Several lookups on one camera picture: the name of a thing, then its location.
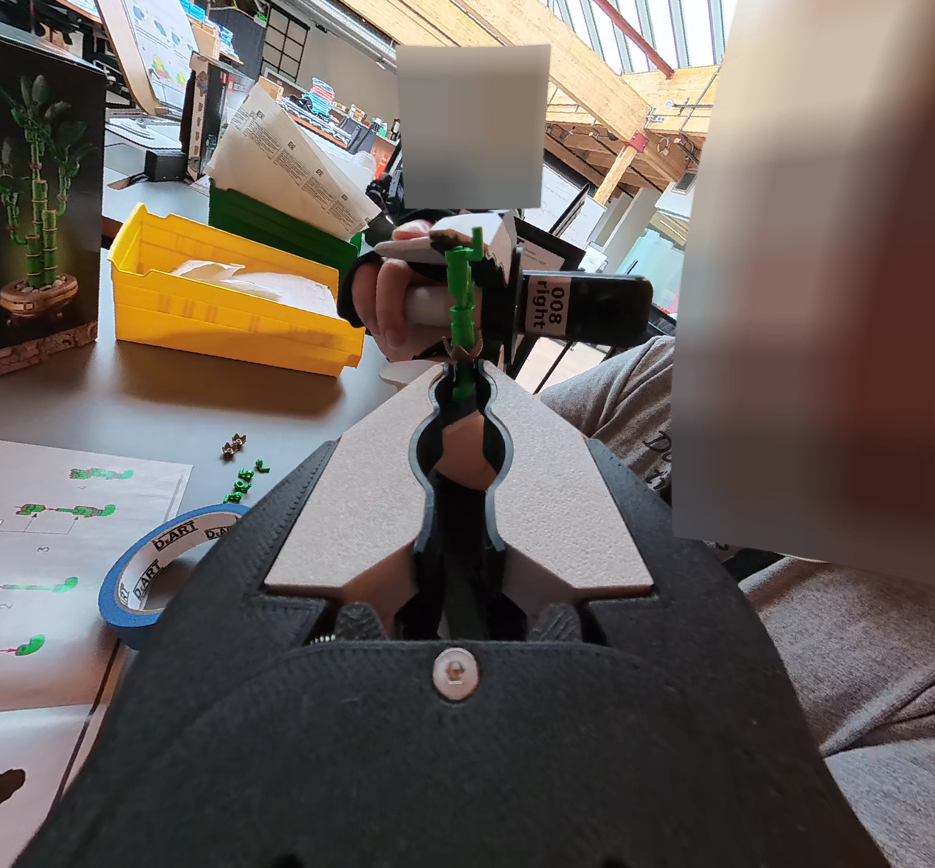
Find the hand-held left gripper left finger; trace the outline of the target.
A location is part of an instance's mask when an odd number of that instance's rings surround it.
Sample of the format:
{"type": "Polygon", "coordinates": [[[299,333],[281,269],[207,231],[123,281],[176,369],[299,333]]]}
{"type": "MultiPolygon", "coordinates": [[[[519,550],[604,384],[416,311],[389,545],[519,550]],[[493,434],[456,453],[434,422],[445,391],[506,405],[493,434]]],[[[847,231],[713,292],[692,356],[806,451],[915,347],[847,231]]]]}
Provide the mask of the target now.
{"type": "Polygon", "coordinates": [[[438,364],[341,436],[265,578],[270,591],[367,603],[393,634],[417,592],[413,545],[431,524],[438,382],[449,400],[450,371],[438,364]]]}

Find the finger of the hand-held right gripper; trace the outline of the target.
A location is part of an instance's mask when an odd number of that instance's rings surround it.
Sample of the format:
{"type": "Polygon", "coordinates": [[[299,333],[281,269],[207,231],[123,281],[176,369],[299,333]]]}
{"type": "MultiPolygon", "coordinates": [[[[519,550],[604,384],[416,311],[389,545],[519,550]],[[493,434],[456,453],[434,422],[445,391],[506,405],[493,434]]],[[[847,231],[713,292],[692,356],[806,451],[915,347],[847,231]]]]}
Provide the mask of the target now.
{"type": "Polygon", "coordinates": [[[390,239],[376,246],[376,253],[385,259],[399,259],[410,264],[445,264],[445,248],[433,247],[428,234],[409,239],[390,239]]]}
{"type": "Polygon", "coordinates": [[[510,229],[497,213],[464,213],[439,220],[431,229],[431,243],[436,250],[473,246],[475,229],[481,229],[485,258],[498,266],[509,265],[513,249],[510,229]]]}

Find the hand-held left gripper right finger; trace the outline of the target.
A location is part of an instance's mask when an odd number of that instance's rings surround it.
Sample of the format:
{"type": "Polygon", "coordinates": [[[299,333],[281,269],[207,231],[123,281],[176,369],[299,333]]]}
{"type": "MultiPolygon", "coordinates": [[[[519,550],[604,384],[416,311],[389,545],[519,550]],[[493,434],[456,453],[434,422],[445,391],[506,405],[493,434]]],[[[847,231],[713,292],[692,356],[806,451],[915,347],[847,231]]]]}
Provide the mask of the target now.
{"type": "Polygon", "coordinates": [[[534,621],[550,604],[643,596],[652,577],[582,434],[485,362],[492,422],[508,435],[493,488],[503,593],[534,621]]]}

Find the green lego bamboo stem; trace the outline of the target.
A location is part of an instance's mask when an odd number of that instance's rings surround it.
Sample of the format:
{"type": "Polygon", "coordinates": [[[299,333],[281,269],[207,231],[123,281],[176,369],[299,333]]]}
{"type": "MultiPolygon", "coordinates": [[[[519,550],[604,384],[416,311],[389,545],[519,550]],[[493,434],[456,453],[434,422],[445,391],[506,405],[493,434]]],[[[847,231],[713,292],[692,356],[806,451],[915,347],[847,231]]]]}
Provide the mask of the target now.
{"type": "Polygon", "coordinates": [[[471,244],[446,251],[447,286],[453,297],[450,314],[450,338],[444,346],[454,366],[451,398],[457,403],[474,400],[476,362],[483,349],[483,339],[475,327],[475,288],[472,264],[485,257],[482,227],[472,229],[471,244]]]}

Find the person's right forearm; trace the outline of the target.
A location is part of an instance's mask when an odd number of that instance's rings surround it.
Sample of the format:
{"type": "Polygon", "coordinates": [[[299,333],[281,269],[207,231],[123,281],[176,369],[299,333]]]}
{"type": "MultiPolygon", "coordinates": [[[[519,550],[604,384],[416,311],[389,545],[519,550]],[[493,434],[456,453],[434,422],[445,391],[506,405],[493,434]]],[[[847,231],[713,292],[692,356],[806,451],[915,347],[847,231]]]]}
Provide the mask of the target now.
{"type": "Polygon", "coordinates": [[[497,471],[484,454],[485,419],[474,410],[442,429],[438,474],[467,489],[485,491],[497,471]]]}

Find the scattered small green lego pieces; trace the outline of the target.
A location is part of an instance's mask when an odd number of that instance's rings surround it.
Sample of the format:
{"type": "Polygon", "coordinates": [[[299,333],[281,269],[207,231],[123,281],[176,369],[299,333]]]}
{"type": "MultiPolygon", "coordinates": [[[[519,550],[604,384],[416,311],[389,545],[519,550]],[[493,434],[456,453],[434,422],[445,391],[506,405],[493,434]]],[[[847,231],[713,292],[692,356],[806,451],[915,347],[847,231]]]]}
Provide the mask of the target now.
{"type": "Polygon", "coordinates": [[[270,467],[262,459],[257,459],[251,466],[243,466],[239,468],[233,485],[228,490],[228,493],[222,500],[222,503],[240,504],[244,497],[249,495],[253,485],[253,480],[257,476],[262,477],[267,475],[269,472],[270,467]]]}

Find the lego instruction booklet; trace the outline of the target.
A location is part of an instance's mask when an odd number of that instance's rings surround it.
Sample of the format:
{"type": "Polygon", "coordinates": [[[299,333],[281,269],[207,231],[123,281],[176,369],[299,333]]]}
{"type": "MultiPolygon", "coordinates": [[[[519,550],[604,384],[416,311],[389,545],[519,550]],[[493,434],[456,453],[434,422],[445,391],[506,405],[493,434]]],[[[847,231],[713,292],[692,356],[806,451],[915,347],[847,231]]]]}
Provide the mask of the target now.
{"type": "Polygon", "coordinates": [[[112,565],[181,509],[193,467],[1,442],[1,709],[91,703],[112,565]]]}

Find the black lego bamboo box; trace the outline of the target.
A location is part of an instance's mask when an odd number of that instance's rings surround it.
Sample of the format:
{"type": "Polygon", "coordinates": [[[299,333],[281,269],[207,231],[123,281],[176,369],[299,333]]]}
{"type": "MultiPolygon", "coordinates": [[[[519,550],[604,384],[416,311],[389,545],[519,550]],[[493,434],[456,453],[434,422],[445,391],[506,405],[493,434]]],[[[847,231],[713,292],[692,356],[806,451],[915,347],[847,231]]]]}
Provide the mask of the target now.
{"type": "Polygon", "coordinates": [[[104,75],[1,27],[1,373],[97,337],[104,75]]]}

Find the person's right hand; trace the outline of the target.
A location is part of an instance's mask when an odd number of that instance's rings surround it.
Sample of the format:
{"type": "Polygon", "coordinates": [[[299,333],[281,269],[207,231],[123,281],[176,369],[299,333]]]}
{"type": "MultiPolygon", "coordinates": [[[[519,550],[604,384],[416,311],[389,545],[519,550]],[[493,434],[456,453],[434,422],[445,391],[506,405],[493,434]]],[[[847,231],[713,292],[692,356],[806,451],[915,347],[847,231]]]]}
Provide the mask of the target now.
{"type": "Polygon", "coordinates": [[[400,259],[363,267],[354,280],[355,310],[380,352],[391,362],[421,356],[449,333],[448,327],[412,326],[405,302],[411,288],[443,289],[443,283],[419,274],[400,259]]]}

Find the green plastic bin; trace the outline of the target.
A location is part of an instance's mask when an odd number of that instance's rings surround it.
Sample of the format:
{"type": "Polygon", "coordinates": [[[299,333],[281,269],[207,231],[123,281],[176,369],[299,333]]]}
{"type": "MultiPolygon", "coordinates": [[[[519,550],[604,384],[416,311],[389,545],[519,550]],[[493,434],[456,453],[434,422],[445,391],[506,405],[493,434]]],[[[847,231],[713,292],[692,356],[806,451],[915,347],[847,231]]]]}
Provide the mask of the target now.
{"type": "Polygon", "coordinates": [[[208,224],[254,242],[338,270],[357,260],[360,244],[347,242],[233,189],[209,182],[208,224]]]}

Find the white plastic bag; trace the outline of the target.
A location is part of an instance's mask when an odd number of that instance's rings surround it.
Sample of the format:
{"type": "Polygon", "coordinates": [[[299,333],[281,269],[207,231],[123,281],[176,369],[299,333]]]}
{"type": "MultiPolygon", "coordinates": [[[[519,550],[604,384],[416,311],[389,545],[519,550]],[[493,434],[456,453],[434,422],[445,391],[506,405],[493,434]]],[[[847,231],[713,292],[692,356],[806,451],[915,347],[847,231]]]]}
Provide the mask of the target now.
{"type": "Polygon", "coordinates": [[[186,261],[171,274],[337,318],[336,301],[329,288],[309,278],[203,260],[186,261]]]}

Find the yellow plastic bin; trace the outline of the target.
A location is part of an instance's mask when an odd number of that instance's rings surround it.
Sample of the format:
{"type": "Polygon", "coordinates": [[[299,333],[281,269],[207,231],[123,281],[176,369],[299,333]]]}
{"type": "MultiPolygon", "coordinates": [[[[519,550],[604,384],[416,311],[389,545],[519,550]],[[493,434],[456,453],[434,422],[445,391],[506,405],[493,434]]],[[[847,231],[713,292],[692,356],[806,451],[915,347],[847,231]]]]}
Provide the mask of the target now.
{"type": "Polygon", "coordinates": [[[174,272],[186,261],[314,281],[337,295],[336,269],[137,204],[111,245],[118,339],[337,376],[357,367],[364,332],[320,314],[174,272]]]}

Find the blue masking tape roll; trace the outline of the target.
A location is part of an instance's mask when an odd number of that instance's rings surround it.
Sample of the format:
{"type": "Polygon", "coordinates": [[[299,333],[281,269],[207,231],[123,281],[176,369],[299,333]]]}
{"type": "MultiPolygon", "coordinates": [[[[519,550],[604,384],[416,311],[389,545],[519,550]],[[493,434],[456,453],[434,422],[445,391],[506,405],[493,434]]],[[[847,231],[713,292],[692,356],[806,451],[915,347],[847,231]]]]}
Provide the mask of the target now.
{"type": "Polygon", "coordinates": [[[152,582],[177,558],[201,545],[212,545],[249,512],[239,503],[218,503],[173,517],[129,547],[111,567],[99,594],[103,621],[133,650],[140,650],[161,608],[144,603],[152,582]]]}

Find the person's grey shirt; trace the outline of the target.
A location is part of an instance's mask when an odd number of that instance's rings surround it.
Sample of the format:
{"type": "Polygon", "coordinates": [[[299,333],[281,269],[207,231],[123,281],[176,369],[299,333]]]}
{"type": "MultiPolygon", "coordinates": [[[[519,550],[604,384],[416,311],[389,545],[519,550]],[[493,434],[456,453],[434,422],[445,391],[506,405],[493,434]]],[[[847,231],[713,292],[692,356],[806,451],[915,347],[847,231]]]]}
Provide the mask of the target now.
{"type": "MultiPolygon", "coordinates": [[[[671,500],[672,336],[541,394],[671,500]]],[[[934,864],[933,587],[783,557],[741,582],[812,735],[892,866],[934,864]]]]}

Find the printed instruction sheet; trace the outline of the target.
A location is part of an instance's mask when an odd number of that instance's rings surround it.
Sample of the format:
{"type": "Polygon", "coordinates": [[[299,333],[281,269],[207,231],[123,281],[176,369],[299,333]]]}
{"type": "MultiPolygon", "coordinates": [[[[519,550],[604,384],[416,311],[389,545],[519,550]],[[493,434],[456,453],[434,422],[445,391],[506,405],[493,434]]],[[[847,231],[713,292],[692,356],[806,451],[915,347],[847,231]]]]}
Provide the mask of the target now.
{"type": "Polygon", "coordinates": [[[197,44],[179,0],[123,0],[157,103],[181,115],[197,44]]]}

